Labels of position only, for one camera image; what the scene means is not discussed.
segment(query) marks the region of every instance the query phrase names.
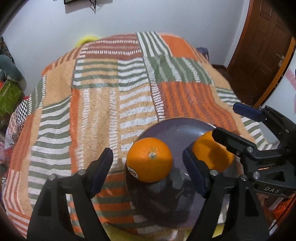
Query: wooden floor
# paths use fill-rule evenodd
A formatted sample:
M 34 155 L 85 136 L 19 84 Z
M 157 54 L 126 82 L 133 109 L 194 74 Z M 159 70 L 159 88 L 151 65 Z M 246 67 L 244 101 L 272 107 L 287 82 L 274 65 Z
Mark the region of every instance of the wooden floor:
M 230 76 L 229 73 L 226 72 L 226 70 L 222 68 L 216 68 L 216 70 L 218 70 L 224 76 L 224 78 L 228 80 L 234 93 L 242 102 L 250 102 L 250 93 L 246 92 L 237 81 L 234 81 L 234 79 Z

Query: door frame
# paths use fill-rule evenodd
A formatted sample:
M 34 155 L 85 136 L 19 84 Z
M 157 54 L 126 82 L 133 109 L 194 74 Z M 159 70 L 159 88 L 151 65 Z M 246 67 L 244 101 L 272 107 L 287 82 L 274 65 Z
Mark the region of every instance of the door frame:
M 247 33 L 247 29 L 249 27 L 249 23 L 250 23 L 250 19 L 251 19 L 251 14 L 252 14 L 252 11 L 253 11 L 253 5 L 254 5 L 254 0 L 250 0 L 249 2 L 249 8 L 248 8 L 248 13 L 247 13 L 247 17 L 246 17 L 246 21 L 244 23 L 244 27 L 243 27 L 243 30 L 242 30 L 242 34 L 239 38 L 239 41 L 237 43 L 237 47 L 233 53 L 233 56 L 231 58 L 231 61 L 227 67 L 227 72 L 230 71 L 230 69 L 232 68 L 234 62 L 235 62 L 235 59 L 239 53 L 239 50 L 242 46 L 242 43 L 243 43 L 243 40 L 244 40 L 244 37 Z M 271 94 L 271 92 L 273 91 L 273 89 L 277 86 L 277 84 L 279 83 L 279 81 L 282 79 L 283 77 L 283 74 L 288 66 L 288 64 L 290 63 L 290 60 L 292 58 L 292 54 L 294 52 L 294 48 L 295 48 L 295 39 L 292 37 L 291 39 L 291 42 L 290 42 L 290 46 L 288 48 L 288 51 L 287 51 L 287 54 L 286 54 L 286 57 L 279 69 L 279 71 L 277 72 L 277 74 L 275 75 L 274 79 L 272 80 L 272 82 L 270 83 L 270 85 L 267 87 L 266 91 L 263 93 L 263 95 L 259 98 L 259 100 L 254 104 L 254 107 L 255 108 L 258 108 L 259 106 L 261 106 L 263 104 L 263 102 L 267 99 L 267 97 Z

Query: green box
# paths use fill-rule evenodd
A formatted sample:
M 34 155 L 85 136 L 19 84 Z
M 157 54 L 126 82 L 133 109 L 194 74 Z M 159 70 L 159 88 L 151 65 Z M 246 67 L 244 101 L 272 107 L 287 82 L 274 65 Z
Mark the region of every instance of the green box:
M 7 112 L 11 115 L 15 110 L 15 105 L 22 94 L 22 90 L 17 83 L 6 80 L 0 89 L 0 117 Z

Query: orange fruit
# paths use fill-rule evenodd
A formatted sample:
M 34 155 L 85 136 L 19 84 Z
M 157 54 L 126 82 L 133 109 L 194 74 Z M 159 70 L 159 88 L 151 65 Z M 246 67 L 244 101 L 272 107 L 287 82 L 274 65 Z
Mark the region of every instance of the orange fruit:
M 223 172 L 234 160 L 234 155 L 226 147 L 215 142 L 212 131 L 200 136 L 193 144 L 192 151 L 195 156 L 204 161 L 209 169 Z
M 136 141 L 126 157 L 129 172 L 138 180 L 147 183 L 164 179 L 173 165 L 173 156 L 161 140 L 147 137 Z

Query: door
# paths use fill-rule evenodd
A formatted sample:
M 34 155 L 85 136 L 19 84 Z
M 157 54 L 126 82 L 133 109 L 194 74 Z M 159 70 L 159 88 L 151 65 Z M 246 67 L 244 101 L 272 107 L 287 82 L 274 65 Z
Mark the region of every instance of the door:
M 241 47 L 228 68 L 238 98 L 254 105 L 278 72 L 292 35 L 266 0 L 254 0 Z

